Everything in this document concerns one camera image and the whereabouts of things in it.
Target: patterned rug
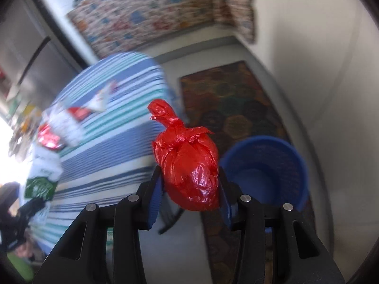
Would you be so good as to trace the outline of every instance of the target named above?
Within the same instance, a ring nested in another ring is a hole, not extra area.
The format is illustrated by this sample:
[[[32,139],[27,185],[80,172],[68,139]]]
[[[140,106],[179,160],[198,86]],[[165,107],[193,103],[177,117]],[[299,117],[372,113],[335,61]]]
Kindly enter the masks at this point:
[[[244,61],[181,78],[189,127],[205,126],[220,158],[236,142],[253,135],[271,135],[290,142],[280,116]],[[311,201],[303,215],[315,227]],[[230,232],[218,210],[202,213],[214,284],[232,283],[239,232]],[[266,236],[266,280],[271,282],[272,243]]]

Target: table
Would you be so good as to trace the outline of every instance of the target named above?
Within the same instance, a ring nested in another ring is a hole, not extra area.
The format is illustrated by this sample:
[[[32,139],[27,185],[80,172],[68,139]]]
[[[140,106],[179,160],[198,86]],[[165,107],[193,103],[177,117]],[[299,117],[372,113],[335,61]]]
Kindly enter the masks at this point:
[[[175,96],[162,68],[149,56],[136,52],[109,56],[76,76],[53,104],[83,106],[111,80],[117,81],[117,89],[105,112],[83,120],[86,134],[80,145],[59,153],[63,174],[46,224],[31,225],[47,254],[87,204],[116,204],[149,180],[156,165],[151,141],[164,127],[150,120],[147,105],[157,98],[174,104]],[[109,229],[109,246],[112,233]]]

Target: green object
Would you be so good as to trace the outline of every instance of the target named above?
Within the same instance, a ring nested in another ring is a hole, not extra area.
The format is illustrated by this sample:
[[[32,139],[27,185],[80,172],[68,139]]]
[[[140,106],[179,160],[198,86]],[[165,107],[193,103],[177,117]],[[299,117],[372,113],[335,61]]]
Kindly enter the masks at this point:
[[[7,253],[6,256],[25,281],[31,282],[33,280],[33,269],[28,263],[26,263],[23,259],[19,258],[13,253]]]
[[[43,198],[51,201],[55,192],[57,182],[51,182],[46,177],[30,178],[26,181],[25,198]]]

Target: blue plastic basket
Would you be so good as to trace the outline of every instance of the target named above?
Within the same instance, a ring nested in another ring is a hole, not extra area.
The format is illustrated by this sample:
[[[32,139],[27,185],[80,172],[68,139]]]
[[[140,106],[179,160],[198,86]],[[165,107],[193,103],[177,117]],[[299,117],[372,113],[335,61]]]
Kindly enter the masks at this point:
[[[259,202],[303,209],[308,197],[306,165],[286,141],[264,135],[247,138],[226,152],[220,165],[228,181]]]

